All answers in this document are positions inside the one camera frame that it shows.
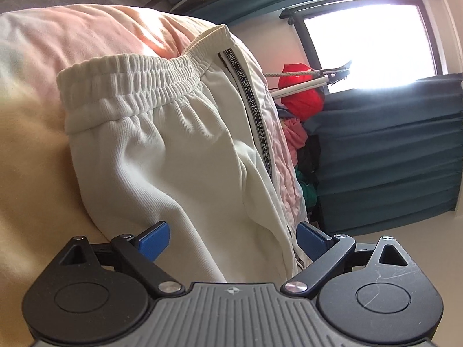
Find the bright window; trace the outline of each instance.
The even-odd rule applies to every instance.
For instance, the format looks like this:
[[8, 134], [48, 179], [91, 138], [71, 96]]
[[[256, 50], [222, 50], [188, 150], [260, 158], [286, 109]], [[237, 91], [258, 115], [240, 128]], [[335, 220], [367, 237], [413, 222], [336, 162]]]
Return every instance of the bright window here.
[[341, 0], [303, 7], [294, 17], [300, 19], [303, 29], [296, 25], [296, 30], [314, 68], [337, 68], [352, 60], [350, 75], [329, 85], [337, 92], [441, 74], [423, 10], [421, 0]]

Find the pile of clothes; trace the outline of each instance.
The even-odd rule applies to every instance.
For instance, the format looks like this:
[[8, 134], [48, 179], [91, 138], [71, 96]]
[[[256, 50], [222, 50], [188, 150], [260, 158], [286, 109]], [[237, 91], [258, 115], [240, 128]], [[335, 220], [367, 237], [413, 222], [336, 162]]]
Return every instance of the pile of clothes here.
[[[283, 73], [312, 70], [305, 64], [287, 64]], [[310, 75], [280, 77], [278, 88], [282, 89], [312, 79]], [[278, 117], [283, 128], [296, 178], [302, 188], [310, 221], [322, 227], [323, 217], [316, 194], [318, 185], [315, 172], [319, 167], [320, 144], [318, 136], [309, 136], [303, 122], [323, 109], [324, 94], [321, 89], [298, 92], [276, 103]]]

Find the white rope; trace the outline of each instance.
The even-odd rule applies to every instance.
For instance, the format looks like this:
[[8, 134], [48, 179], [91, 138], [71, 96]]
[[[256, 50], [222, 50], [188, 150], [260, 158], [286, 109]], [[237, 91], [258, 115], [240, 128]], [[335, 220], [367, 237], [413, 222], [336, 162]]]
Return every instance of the white rope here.
[[307, 70], [307, 71], [289, 71], [287, 73], [264, 73], [264, 77], [290, 77], [290, 76], [321, 76], [323, 74], [322, 70]]

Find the blue gripper pad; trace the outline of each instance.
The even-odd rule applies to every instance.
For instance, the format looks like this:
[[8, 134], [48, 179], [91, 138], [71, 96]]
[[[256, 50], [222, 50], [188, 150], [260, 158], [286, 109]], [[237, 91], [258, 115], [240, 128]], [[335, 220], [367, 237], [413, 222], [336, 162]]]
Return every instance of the blue gripper pad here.
[[161, 221], [135, 237], [134, 245], [143, 256], [154, 261], [167, 248], [169, 241], [169, 225]]
[[307, 222], [301, 222], [296, 229], [296, 240], [300, 248], [316, 261], [334, 245], [333, 238]]

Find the pink blanket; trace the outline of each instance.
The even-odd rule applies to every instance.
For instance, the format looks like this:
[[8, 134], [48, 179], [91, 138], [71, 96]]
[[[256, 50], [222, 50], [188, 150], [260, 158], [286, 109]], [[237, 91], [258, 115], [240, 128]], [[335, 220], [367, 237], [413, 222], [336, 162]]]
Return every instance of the pink blanket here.
[[[151, 9], [73, 5], [0, 15], [0, 346], [27, 346], [21, 299], [74, 235], [104, 242], [79, 196], [59, 71], [92, 57], [139, 53], [173, 58], [212, 24]], [[302, 190], [268, 94], [260, 100], [276, 164], [275, 184], [295, 226]]]

